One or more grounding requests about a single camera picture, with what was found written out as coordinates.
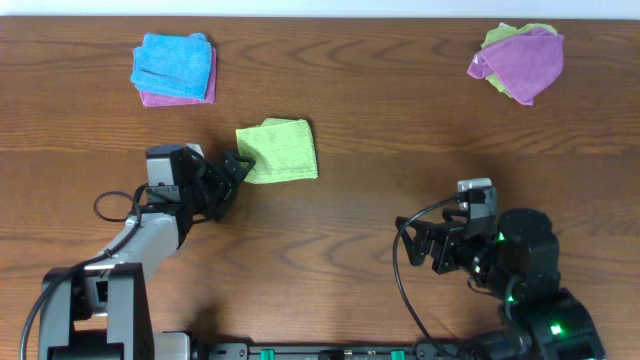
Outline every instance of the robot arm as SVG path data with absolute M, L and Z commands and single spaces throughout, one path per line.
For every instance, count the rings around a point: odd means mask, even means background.
M 504 212 L 496 223 L 496 188 L 489 179 L 458 183 L 459 210 L 444 209 L 442 224 L 396 219 L 413 266 L 433 258 L 437 274 L 463 269 L 471 283 L 503 301 L 504 331 L 463 344 L 465 359 L 604 359 L 586 308 L 560 288 L 560 248 L 549 218 L 532 209 Z
M 98 254 L 106 253 L 106 259 L 62 282 L 46 301 L 40 320 L 40 360 L 191 356 L 192 344 L 185 334 L 152 333 L 145 281 L 182 245 L 194 222 L 224 217 L 255 161 L 225 152 L 222 162 L 215 164 L 204 159 L 198 145 L 153 147 L 146 157 L 148 183 L 133 199 L 137 203 L 146 190 L 147 204 L 132 208 L 124 229 Z M 204 219 L 194 220 L 197 215 Z M 43 290 L 65 271 L 51 270 Z M 108 317 L 107 329 L 74 329 L 74 321 L 91 316 Z

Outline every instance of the white wall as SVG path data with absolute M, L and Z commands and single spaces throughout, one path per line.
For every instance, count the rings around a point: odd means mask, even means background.
M 640 0 L 0 0 L 0 15 L 640 19 Z

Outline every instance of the pink cloth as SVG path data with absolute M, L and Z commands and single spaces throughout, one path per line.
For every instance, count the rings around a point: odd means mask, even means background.
M 495 73 L 517 102 L 533 105 L 533 98 L 562 72 L 563 40 L 546 29 L 533 29 L 479 51 L 467 73 L 476 79 Z
M 158 95 L 140 91 L 142 105 L 145 107 L 177 106 L 193 104 L 213 104 L 216 102 L 216 49 L 211 48 L 211 72 L 209 73 L 209 85 L 204 94 L 204 100 L 186 99 L 175 96 Z

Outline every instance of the wood grain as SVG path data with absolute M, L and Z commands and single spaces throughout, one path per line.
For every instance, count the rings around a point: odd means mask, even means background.
M 223 223 L 195 228 L 148 284 L 155 331 L 412 342 L 391 269 L 394 218 L 490 176 L 502 209 L 554 221 L 563 285 L 609 358 L 637 356 L 640 25 L 551 21 L 564 72 L 526 107 L 465 73 L 497 22 L 1 18 L 0 357 L 16 356 L 46 271 L 120 230 L 91 204 L 145 181 L 147 147 L 197 142 L 213 155 L 273 116 L 311 122 L 319 179 L 244 184 Z M 210 36 L 215 105 L 141 106 L 129 75 L 146 32 Z M 497 301 L 468 291 L 464 274 L 401 263 L 435 336 L 499 327 Z

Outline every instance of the stack of cloths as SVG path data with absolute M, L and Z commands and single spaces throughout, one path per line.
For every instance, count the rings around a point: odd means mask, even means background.
M 131 82 L 144 106 L 215 102 L 216 51 L 204 34 L 146 34 L 133 57 Z
M 533 105 L 533 98 L 562 72 L 563 41 L 550 25 L 527 24 L 517 29 L 500 24 L 487 33 L 467 73 L 487 79 L 522 105 Z
M 245 181 L 268 184 L 316 179 L 318 165 L 306 120 L 266 119 L 262 125 L 236 130 L 238 153 L 256 161 Z

